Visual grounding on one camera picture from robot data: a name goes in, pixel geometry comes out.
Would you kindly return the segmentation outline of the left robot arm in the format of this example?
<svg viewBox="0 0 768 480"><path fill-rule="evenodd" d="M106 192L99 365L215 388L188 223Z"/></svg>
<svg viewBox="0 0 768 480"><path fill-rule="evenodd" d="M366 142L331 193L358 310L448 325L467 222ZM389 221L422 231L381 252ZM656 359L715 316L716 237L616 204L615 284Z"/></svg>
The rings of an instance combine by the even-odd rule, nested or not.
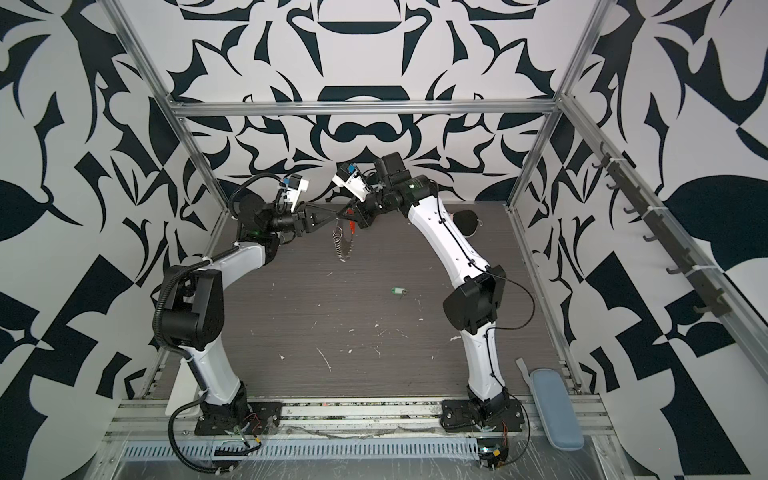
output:
<svg viewBox="0 0 768 480"><path fill-rule="evenodd" d="M234 207L231 247L165 273L152 320L160 347L178 354L197 384L196 404L205 417L240 421L249 414L246 387L227 358L222 331L225 290L274 260L281 245L336 219L333 209L248 194Z"/></svg>

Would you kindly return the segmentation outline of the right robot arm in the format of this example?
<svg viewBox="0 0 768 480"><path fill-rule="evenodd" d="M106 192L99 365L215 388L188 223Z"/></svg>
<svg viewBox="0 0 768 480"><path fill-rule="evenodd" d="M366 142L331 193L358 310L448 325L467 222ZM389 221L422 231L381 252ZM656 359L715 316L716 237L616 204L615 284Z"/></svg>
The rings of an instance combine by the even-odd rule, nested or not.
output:
<svg viewBox="0 0 768 480"><path fill-rule="evenodd" d="M378 182L370 184L354 163L337 167L334 184L352 195L343 212L358 227L367 228L378 216L398 211L427 240L453 287L443 301L443 310L463 342L468 397L476 421L486 422L509 402L496 350L506 273L500 266L491 266L470 245L447 212L434 180L412 176L398 154L376 159L375 171Z"/></svg>

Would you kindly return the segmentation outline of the pink plush doll black hair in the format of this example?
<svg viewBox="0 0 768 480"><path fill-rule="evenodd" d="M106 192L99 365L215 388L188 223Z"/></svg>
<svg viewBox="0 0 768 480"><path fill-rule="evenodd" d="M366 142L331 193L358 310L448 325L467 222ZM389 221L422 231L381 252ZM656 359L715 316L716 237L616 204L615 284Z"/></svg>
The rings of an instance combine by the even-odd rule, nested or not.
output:
<svg viewBox="0 0 768 480"><path fill-rule="evenodd" d="M483 225L478 215L470 209L452 212L450 216L456 228L465 238L474 236Z"/></svg>

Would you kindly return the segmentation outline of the blue grey pad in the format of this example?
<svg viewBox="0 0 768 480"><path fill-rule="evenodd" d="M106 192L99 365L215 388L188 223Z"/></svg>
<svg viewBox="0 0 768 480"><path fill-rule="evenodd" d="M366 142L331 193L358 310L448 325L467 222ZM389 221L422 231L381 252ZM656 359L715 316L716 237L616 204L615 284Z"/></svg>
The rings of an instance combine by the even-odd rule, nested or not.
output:
<svg viewBox="0 0 768 480"><path fill-rule="evenodd" d="M515 361L533 396L541 425L557 450L581 450L585 438L562 377L554 370L530 370L523 358Z"/></svg>

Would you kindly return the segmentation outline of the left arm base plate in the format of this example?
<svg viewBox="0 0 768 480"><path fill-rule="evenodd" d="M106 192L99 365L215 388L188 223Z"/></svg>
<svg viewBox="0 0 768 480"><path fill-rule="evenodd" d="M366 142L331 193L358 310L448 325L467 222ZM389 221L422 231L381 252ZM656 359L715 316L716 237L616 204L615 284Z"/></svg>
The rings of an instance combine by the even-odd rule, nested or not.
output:
<svg viewBox="0 0 768 480"><path fill-rule="evenodd" d="M240 405L210 405L201 407L202 418L197 421L197 436L233 434L235 428L246 435L265 434L281 421L283 403L276 401L249 402Z"/></svg>

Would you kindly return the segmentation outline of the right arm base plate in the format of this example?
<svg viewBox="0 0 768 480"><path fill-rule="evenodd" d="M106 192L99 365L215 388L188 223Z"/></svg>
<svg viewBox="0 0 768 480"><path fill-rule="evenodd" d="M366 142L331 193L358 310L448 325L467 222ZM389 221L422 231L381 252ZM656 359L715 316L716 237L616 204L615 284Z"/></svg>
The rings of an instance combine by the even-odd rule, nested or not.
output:
<svg viewBox="0 0 768 480"><path fill-rule="evenodd" d="M525 415L519 402L507 398L500 403L458 399L440 403L440 426L447 432L521 432Z"/></svg>

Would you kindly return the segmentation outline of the black wall hook rail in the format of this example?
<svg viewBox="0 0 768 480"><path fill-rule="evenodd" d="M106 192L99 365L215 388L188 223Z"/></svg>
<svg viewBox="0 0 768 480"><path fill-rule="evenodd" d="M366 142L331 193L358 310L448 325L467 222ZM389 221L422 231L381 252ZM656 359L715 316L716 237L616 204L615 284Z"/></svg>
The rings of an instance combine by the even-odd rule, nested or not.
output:
<svg viewBox="0 0 768 480"><path fill-rule="evenodd" d="M730 314L733 309L725 298L725 290L714 279L716 267L694 252L692 242L684 239L682 228L676 227L670 210L644 185L627 159L613 156L604 141L599 143L599 151L601 159L593 167L603 169L612 179L613 183L607 185L609 190L626 197L630 207L624 207L623 211L648 227L651 234L644 235L643 240L658 242L670 257L674 266L666 268L667 274L683 275L698 294L703 305L694 306L693 310L718 318Z"/></svg>

